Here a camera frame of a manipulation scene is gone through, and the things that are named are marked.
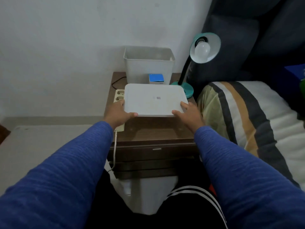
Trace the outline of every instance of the baseboard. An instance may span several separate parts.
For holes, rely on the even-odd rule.
[[[11,131],[19,125],[93,125],[102,119],[103,116],[6,117],[1,124]]]

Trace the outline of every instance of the power cord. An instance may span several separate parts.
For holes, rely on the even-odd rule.
[[[111,84],[111,86],[112,86],[114,89],[117,90],[117,88],[115,88],[113,85],[114,85],[117,81],[119,81],[119,80],[121,80],[121,79],[123,79],[123,78],[126,78],[126,76],[120,77],[118,80],[114,81],[114,82]]]
[[[113,167],[108,171],[108,173],[109,173],[111,170],[113,170],[114,167],[115,167],[116,137],[117,137],[117,131],[115,131],[115,136],[114,136]]]

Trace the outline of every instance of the blue long-sleeve shirt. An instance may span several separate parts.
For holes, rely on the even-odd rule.
[[[30,170],[0,197],[0,228],[83,228],[112,139],[96,123]],[[305,227],[302,190],[207,126],[194,139],[229,228]]]

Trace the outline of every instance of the brown wooden table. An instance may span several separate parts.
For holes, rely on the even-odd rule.
[[[125,72],[114,72],[111,83],[125,77]],[[171,83],[180,73],[173,73]],[[113,86],[124,89],[126,78]],[[113,103],[116,89],[110,86],[107,107]],[[196,103],[194,98],[189,102]],[[108,161],[113,165],[113,146]],[[162,177],[176,175],[179,158],[198,154],[193,134],[177,118],[136,117],[125,123],[125,130],[117,133],[114,175],[120,179]]]

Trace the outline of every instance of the power socket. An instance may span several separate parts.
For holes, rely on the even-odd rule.
[[[114,95],[114,100],[113,102],[117,102],[119,100],[123,100],[124,99],[124,94],[125,94],[125,90],[124,89],[117,89],[115,91],[115,95]],[[125,128],[125,124],[119,126],[119,127],[116,127],[115,131],[117,132],[123,132],[124,131],[124,128]]]

